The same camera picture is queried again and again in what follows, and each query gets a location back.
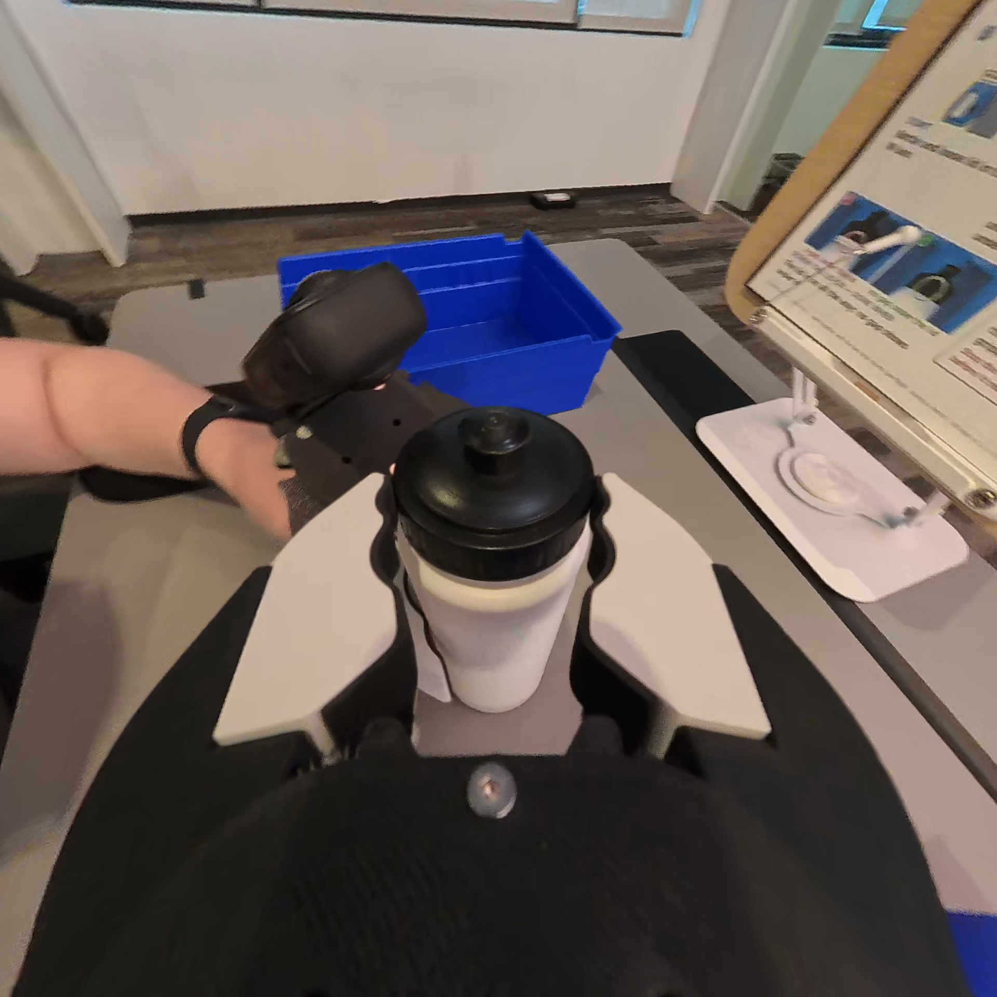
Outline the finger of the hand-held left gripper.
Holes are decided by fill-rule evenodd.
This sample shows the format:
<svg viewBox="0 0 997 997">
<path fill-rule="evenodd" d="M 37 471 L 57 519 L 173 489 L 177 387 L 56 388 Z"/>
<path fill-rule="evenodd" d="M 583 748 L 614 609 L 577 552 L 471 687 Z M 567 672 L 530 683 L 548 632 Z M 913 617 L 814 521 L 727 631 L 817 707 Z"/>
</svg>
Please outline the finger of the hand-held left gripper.
<svg viewBox="0 0 997 997">
<path fill-rule="evenodd" d="M 450 703 L 453 689 L 446 666 L 434 640 L 426 615 L 420 605 L 410 562 L 412 554 L 405 545 L 396 545 L 400 567 L 396 587 L 402 595 L 403 606 L 411 631 L 416 662 L 417 690 L 442 703 Z"/>
</svg>

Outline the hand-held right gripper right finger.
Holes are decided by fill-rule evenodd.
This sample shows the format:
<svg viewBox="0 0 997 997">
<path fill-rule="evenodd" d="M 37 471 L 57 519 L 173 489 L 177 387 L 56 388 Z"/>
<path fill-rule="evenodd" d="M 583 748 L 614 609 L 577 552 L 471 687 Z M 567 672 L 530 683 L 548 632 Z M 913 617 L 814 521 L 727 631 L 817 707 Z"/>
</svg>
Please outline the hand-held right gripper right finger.
<svg viewBox="0 0 997 997">
<path fill-rule="evenodd" d="M 611 721 L 630 757 L 665 757 L 681 730 L 765 741 L 772 724 L 704 548 L 614 473 L 596 481 L 589 525 L 570 655 L 583 719 Z"/>
</svg>

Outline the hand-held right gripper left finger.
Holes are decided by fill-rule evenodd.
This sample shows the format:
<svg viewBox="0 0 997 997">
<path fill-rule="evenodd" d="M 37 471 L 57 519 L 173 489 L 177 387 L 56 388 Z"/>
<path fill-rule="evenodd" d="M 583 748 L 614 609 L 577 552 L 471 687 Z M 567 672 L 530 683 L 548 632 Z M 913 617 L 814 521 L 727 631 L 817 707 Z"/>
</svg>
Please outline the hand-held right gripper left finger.
<svg viewBox="0 0 997 997">
<path fill-rule="evenodd" d="M 352 754 L 375 720 L 414 726 L 416 654 L 386 476 L 367 476 L 288 542 L 248 630 L 213 740 L 304 735 Z"/>
</svg>

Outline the white bottle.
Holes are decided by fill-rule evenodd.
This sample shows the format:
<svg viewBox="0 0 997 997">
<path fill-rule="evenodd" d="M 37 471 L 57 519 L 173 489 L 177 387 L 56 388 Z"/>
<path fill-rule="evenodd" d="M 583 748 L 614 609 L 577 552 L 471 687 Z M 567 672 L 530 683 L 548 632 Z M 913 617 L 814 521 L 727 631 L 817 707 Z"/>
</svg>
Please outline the white bottle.
<svg viewBox="0 0 997 997">
<path fill-rule="evenodd" d="M 552 567 L 501 582 L 464 580 L 432 567 L 401 532 L 420 605 L 442 656 L 453 699 L 487 714 L 505 713 L 535 693 L 553 651 L 591 544 L 585 527 Z"/>
</svg>

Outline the blue plastic object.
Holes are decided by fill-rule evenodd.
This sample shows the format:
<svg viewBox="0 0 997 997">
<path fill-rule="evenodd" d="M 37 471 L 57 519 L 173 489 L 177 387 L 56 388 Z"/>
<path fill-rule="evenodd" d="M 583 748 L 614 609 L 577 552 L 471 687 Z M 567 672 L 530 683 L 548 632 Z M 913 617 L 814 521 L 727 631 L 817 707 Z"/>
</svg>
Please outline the blue plastic object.
<svg viewBox="0 0 997 997">
<path fill-rule="evenodd" d="M 313 273 L 392 263 L 412 282 L 428 328 L 401 368 L 473 407 L 543 415 L 580 408 L 622 326 L 531 231 L 280 257 L 281 304 Z"/>
</svg>

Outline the black bottle lid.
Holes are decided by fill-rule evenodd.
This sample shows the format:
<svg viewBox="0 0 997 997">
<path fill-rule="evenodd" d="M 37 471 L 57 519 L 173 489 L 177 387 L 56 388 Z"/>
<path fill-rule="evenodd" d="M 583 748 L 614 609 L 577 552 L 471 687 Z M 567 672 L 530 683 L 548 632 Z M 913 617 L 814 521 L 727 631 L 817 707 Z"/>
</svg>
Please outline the black bottle lid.
<svg viewBox="0 0 997 997">
<path fill-rule="evenodd" d="M 392 476 L 401 534 L 422 561 L 461 580 L 523 580 L 580 539 L 595 492 L 582 442 L 524 409 L 457 411 L 402 447 Z"/>
</svg>

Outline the blue plastic bin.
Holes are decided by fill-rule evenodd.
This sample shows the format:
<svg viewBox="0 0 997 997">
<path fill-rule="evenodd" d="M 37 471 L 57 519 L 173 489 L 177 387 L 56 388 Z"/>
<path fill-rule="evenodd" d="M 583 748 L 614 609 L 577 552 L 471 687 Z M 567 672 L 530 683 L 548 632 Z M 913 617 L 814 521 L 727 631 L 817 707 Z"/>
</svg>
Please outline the blue plastic bin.
<svg viewBox="0 0 997 997">
<path fill-rule="evenodd" d="M 967 985 L 974 996 L 996 996 L 996 915 L 947 911 Z"/>
</svg>

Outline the person's left forearm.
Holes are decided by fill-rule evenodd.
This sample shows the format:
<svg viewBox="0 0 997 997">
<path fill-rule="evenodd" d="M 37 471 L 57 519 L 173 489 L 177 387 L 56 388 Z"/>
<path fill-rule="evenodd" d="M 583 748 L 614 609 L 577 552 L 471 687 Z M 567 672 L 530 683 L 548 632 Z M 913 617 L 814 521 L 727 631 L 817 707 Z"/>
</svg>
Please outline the person's left forearm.
<svg viewBox="0 0 997 997">
<path fill-rule="evenodd" d="M 2 339 L 1 473 L 100 466 L 193 479 L 181 432 L 208 398 L 205 389 L 127 353 Z"/>
</svg>

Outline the person's left hand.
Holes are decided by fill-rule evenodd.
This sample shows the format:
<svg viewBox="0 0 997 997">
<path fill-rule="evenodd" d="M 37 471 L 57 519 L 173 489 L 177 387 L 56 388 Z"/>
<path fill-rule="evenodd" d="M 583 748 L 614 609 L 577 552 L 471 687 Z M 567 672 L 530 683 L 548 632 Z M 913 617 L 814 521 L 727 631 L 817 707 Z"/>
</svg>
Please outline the person's left hand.
<svg viewBox="0 0 997 997">
<path fill-rule="evenodd" d="M 195 455 L 209 480 L 271 536 L 286 542 L 291 528 L 282 484 L 293 472 L 277 466 L 277 450 L 266 424 L 220 419 L 201 433 Z"/>
</svg>

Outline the black wristband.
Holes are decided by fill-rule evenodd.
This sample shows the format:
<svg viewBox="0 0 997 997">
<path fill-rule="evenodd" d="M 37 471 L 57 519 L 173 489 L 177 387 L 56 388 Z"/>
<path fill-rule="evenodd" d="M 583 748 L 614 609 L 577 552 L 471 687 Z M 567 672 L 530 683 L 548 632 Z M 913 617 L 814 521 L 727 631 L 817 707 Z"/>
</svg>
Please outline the black wristband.
<svg viewBox="0 0 997 997">
<path fill-rule="evenodd" d="M 235 419 L 266 424 L 272 435 L 272 414 L 254 404 L 240 402 L 220 395 L 210 395 L 206 401 L 190 413 L 181 428 L 181 455 L 193 476 L 207 480 L 196 459 L 195 448 L 201 433 L 212 422 L 220 419 Z"/>
</svg>

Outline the white framed window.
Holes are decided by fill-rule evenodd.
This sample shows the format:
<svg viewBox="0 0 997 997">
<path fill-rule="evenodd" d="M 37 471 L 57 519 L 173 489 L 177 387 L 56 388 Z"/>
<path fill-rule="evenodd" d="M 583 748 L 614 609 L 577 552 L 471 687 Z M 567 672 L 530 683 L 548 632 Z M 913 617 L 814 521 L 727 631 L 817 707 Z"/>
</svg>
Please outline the white framed window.
<svg viewBox="0 0 997 997">
<path fill-rule="evenodd" d="M 75 1 L 76 6 L 212 11 L 687 38 L 701 1 Z"/>
</svg>

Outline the black mesh trash can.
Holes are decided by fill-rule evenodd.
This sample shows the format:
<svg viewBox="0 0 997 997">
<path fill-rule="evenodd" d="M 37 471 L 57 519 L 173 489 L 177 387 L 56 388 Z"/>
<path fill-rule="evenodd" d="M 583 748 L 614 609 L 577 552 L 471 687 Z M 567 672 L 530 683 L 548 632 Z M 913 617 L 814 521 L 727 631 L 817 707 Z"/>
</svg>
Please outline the black mesh trash can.
<svg viewBox="0 0 997 997">
<path fill-rule="evenodd" d="M 756 219 L 767 208 L 803 159 L 804 156 L 796 153 L 778 153 L 772 156 L 748 209 L 750 218 Z"/>
</svg>

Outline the instruction sheet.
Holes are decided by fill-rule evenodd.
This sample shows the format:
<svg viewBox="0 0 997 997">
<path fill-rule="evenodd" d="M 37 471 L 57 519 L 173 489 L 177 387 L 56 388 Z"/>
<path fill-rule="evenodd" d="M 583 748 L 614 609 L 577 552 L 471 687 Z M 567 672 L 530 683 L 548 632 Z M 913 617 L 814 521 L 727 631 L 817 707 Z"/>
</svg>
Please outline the instruction sheet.
<svg viewBox="0 0 997 997">
<path fill-rule="evenodd" d="M 996 447 L 995 2 L 750 288 L 985 477 Z"/>
</svg>

